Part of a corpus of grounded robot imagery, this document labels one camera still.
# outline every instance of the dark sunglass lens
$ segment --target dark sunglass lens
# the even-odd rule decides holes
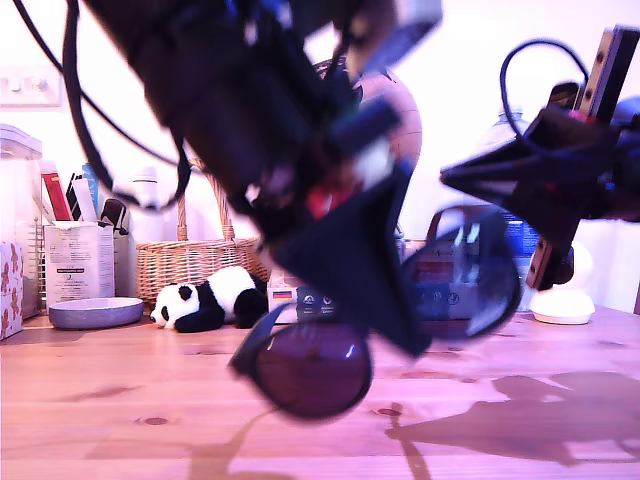
[[[371,360],[351,326],[291,325],[275,334],[256,359],[258,383],[288,413],[306,419],[339,415],[368,391]]]
[[[404,270],[415,288],[418,314],[434,337],[485,334],[517,305],[520,279],[504,227],[497,215],[462,223],[407,260]]]

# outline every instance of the sunglasses frame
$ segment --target sunglasses frame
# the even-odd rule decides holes
[[[504,210],[496,207],[494,205],[454,205],[447,208],[444,208],[438,212],[436,212],[432,218],[431,225],[429,226],[429,231],[427,233],[427,241],[425,246],[411,254],[409,258],[407,258],[402,264],[402,276],[405,282],[409,284],[415,285],[415,282],[410,280],[408,277],[410,276],[411,268],[415,264],[415,262],[428,250],[432,249],[434,244],[436,244],[439,240],[445,238],[451,233],[455,232],[457,228],[453,228],[445,231],[444,233],[437,235],[438,223],[442,218],[442,215],[451,210],[458,210],[465,215],[465,221],[461,225],[466,225],[467,223],[477,221],[479,223],[492,222],[496,227],[500,224],[500,228],[490,228],[489,232],[492,238],[495,239],[496,235],[501,235],[501,238],[496,240],[495,243],[501,243],[505,249],[505,259],[510,260],[511,264],[511,273],[515,278],[518,279],[515,282],[515,287],[511,298],[509,299],[509,303],[504,309],[502,315],[500,315],[495,321],[491,322],[490,325],[483,328],[482,330],[476,332],[475,334],[468,336],[464,339],[458,339],[459,341],[470,342],[480,337],[484,337],[488,333],[495,331],[497,328],[502,326],[505,322],[510,320],[513,315],[517,312],[518,306],[520,305],[520,301],[522,299],[523,289],[522,284],[520,282],[520,274],[518,272],[518,267],[516,266],[514,259],[514,252],[508,241],[505,238],[507,222],[504,219],[503,213]],[[449,337],[440,337],[434,335],[434,338],[445,339],[448,341],[452,341],[452,338]]]
[[[515,282],[513,295],[511,296],[509,303],[506,306],[502,315],[500,315],[500,317],[496,321],[492,322],[489,326],[485,327],[484,329],[477,332],[473,336],[470,336],[464,339],[465,342],[469,342],[474,339],[477,339],[478,337],[482,337],[487,333],[494,331],[495,329],[503,325],[507,320],[509,320],[513,316],[513,314],[516,312],[518,308],[518,305],[520,304],[520,300],[522,297],[522,285],[521,285],[520,276],[518,274],[518,270],[514,261],[513,250],[510,247],[509,243],[507,242],[506,238],[504,237],[507,224],[504,219],[504,216],[502,215],[503,210],[493,205],[486,205],[486,206],[485,205],[458,205],[458,206],[448,207],[437,212],[434,215],[431,226],[429,228],[429,233],[427,235],[427,241],[425,243],[425,246],[417,250],[416,252],[414,252],[401,265],[401,272],[402,272],[401,281],[403,282],[403,284],[405,284],[407,287],[415,285],[415,282],[410,281],[408,278],[410,275],[409,273],[410,268],[412,267],[413,263],[418,258],[420,258],[421,254],[423,254],[428,249],[433,248],[433,245],[436,242],[438,242],[439,240],[443,239],[447,235],[450,235],[452,232],[457,230],[457,228],[452,228],[445,231],[441,235],[437,235],[438,223],[442,217],[442,214],[447,210],[460,210],[465,214],[465,221],[461,225],[466,225],[471,221],[478,221],[478,222],[490,221],[490,222],[495,222],[494,224],[496,226],[500,225],[499,228],[489,229],[489,232],[490,232],[490,235],[493,237],[495,237],[495,235],[502,235],[501,238],[498,239],[498,242],[502,242],[503,248],[505,249],[504,253],[508,254],[508,255],[505,255],[505,259],[508,258],[510,260],[511,267],[513,269],[512,270],[513,275],[515,278],[518,279],[518,281]],[[338,308],[330,316],[318,315],[308,320],[299,320],[297,323],[289,324],[284,328],[282,328],[282,330],[279,330],[274,333],[273,329],[276,325],[276,321],[278,317],[282,314],[282,312],[285,309],[292,306],[296,306],[296,304],[293,302],[285,303],[285,304],[279,305],[272,311],[265,314],[258,321],[258,323],[256,323],[256,325],[249,331],[249,333],[243,340],[242,344],[238,347],[238,349],[232,356],[229,362],[229,366],[235,371],[237,376],[250,378],[254,387],[256,387],[262,393],[263,396],[266,396],[269,399],[269,401],[271,401],[272,404],[274,404],[277,408],[279,408],[282,412],[284,412],[288,416],[291,416],[298,420],[323,420],[323,419],[335,418],[340,415],[343,415],[349,410],[351,410],[353,407],[357,406],[364,399],[364,397],[369,392],[371,388],[371,384],[373,382],[373,360],[371,356],[371,350],[367,342],[367,337],[370,331],[370,327],[367,325],[361,325],[355,322],[341,321],[340,320],[341,311]],[[346,405],[337,413],[334,413],[331,415],[324,415],[324,416],[302,415],[299,413],[294,414],[288,410],[287,405],[284,405],[280,403],[278,400],[272,398],[269,390],[264,387],[264,385],[262,384],[260,375],[257,372],[256,359],[261,349],[264,348],[264,346],[269,342],[271,338],[274,338],[277,335],[282,334],[288,329],[300,328],[301,325],[320,325],[320,324],[345,325],[354,329],[354,333],[356,334],[356,336],[359,336],[362,340],[362,346],[364,348],[363,355],[366,355],[366,358],[368,359],[367,372],[366,372],[366,377],[368,378],[368,381],[363,383],[363,386],[358,392],[358,395],[356,395],[353,398],[353,400],[349,402],[348,405]],[[425,345],[424,351],[427,351],[428,348],[431,346],[431,343],[432,343],[431,340],[432,339],[430,339],[429,342]]]
[[[335,418],[337,416],[343,415],[353,407],[358,405],[364,397],[367,395],[371,388],[371,384],[373,383],[373,361],[371,357],[371,350],[369,349],[369,344],[367,342],[368,329],[361,327],[357,324],[351,322],[341,321],[339,317],[338,311],[334,312],[330,316],[318,315],[312,317],[308,320],[301,320],[297,323],[292,323],[286,325],[281,330],[277,332],[273,332],[273,328],[275,327],[276,321],[280,314],[289,307],[296,306],[295,303],[285,303],[279,305],[271,312],[264,315],[256,325],[251,329],[251,331],[247,334],[242,344],[238,347],[233,357],[229,361],[229,366],[235,371],[235,373],[239,377],[248,377],[251,379],[253,385],[260,390],[260,392],[266,396],[269,401],[274,404],[278,409],[282,412],[286,413],[289,416],[292,416],[296,419],[300,420],[324,420],[327,418]],[[270,394],[269,390],[264,387],[260,375],[257,371],[257,356],[262,350],[262,348],[272,339],[277,337],[278,335],[283,334],[287,330],[293,328],[300,328],[305,325],[322,325],[322,324],[333,324],[333,325],[344,325],[354,329],[354,335],[360,337],[362,340],[363,352],[367,361],[367,370],[365,372],[365,378],[367,379],[363,382],[362,388],[358,392],[358,394],[343,407],[339,412],[331,414],[331,415],[302,415],[299,413],[291,413],[288,410],[288,406],[282,404],[278,400],[274,399]]]

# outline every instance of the sunglasses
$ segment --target sunglasses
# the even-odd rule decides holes
[[[443,225],[446,233],[438,235]],[[516,311],[521,279],[506,233],[505,218],[493,206],[455,206],[434,215],[425,246],[402,264],[403,286],[429,339],[424,350],[434,338],[482,337]],[[371,329],[337,306],[330,316],[274,331],[292,307],[280,305],[262,317],[230,367],[291,417],[325,420],[347,413],[371,387]]]

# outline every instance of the black cable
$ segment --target black cable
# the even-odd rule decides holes
[[[509,53],[509,55],[507,55],[504,62],[502,63],[502,68],[500,69],[500,94],[502,96],[502,108],[504,109],[505,116],[507,117],[507,121],[509,122],[511,129],[514,131],[516,135],[516,139],[539,155],[544,155],[548,157],[566,158],[566,155],[564,154],[559,155],[525,138],[522,135],[522,132],[520,131],[520,129],[518,128],[518,125],[516,124],[516,121],[513,118],[511,107],[509,106],[509,99],[507,94],[507,69],[509,68],[509,64],[511,63],[511,60],[513,59],[513,57],[515,57],[518,53],[520,53],[525,48],[528,48],[532,45],[551,45],[554,47],[558,47],[564,50],[565,52],[567,52],[571,56],[571,58],[574,60],[574,62],[578,65],[578,68],[580,68],[580,71],[584,75],[585,84],[589,81],[589,71],[587,70],[587,67],[585,67],[584,63],[582,63],[578,55],[570,47],[556,40],[544,39],[544,38],[529,40],[519,45],[518,47],[514,48]]]
[[[63,75],[65,84],[67,87],[67,98],[69,100],[69,109],[71,111],[71,117],[75,126],[78,138],[82,144],[82,148],[87,157],[87,161],[91,168],[95,172],[96,176],[102,182],[102,184],[113,192],[113,179],[102,163],[100,152],[96,148],[91,138],[91,133],[87,127],[86,121],[82,114],[82,89],[80,88],[80,79],[78,78],[78,19],[80,16],[80,6],[78,0],[67,0],[67,21],[64,31],[64,40],[62,46],[62,62],[63,62]],[[157,207],[155,205],[140,205],[138,200],[129,194],[117,194],[114,195],[121,201],[133,203],[135,205],[142,206],[148,210],[164,210],[175,204],[180,197],[184,195],[189,178],[191,175],[191,167],[189,160],[183,148],[183,140],[175,132],[172,132],[173,139],[176,144],[176,148],[180,153],[180,161],[178,163],[178,187],[174,197],[169,202],[162,206]]]
[[[38,44],[40,49],[47,56],[49,61],[64,76],[64,69],[63,69],[62,64],[58,61],[58,59],[55,57],[55,55],[53,54],[53,52],[51,51],[51,49],[49,48],[49,46],[47,45],[45,40],[40,35],[40,32],[38,31],[38,29],[36,28],[35,24],[31,20],[31,17],[29,16],[29,13],[27,12],[27,9],[25,8],[24,3],[22,3],[22,0],[13,0],[13,4],[15,5],[16,9],[18,10],[18,13],[20,14],[20,17],[22,18],[22,21],[24,22],[26,27],[29,29],[29,32],[31,33],[31,36],[34,38],[34,40],[36,41],[36,43]],[[158,160],[161,160],[164,163],[168,163],[168,164],[170,164],[170,165],[172,165],[174,167],[177,165],[177,163],[174,160],[171,160],[171,159],[161,155],[160,153],[152,150],[151,148],[147,147],[143,143],[141,143],[138,140],[136,140],[135,138],[133,138],[127,132],[125,132],[111,118],[109,118],[109,116],[106,113],[104,113],[104,111],[98,105],[95,104],[95,102],[91,99],[91,97],[89,97],[89,95],[87,95],[84,92],[84,90],[81,90],[81,95],[82,95],[82,98],[91,106],[91,108],[93,108],[93,110],[98,115],[100,115],[104,119],[105,122],[107,122],[109,125],[111,125],[111,127],[113,127],[124,138],[129,140],[131,143],[133,143],[135,146],[137,146],[141,150],[145,151],[149,155],[157,158]]]

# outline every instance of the basket handle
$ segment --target basket handle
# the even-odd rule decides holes
[[[189,161],[191,165],[198,167],[201,171],[206,171],[206,166],[199,158],[193,158]],[[229,207],[227,205],[227,196],[222,190],[222,187],[218,181],[210,173],[205,173],[205,177],[209,181],[211,188],[213,188],[213,194],[216,196],[216,202],[218,203],[218,214],[220,216],[220,224],[222,225],[222,235],[227,241],[234,241],[236,238],[235,231],[233,230],[233,223],[229,216]],[[178,201],[178,240],[187,241],[187,211],[185,205],[184,195]]]

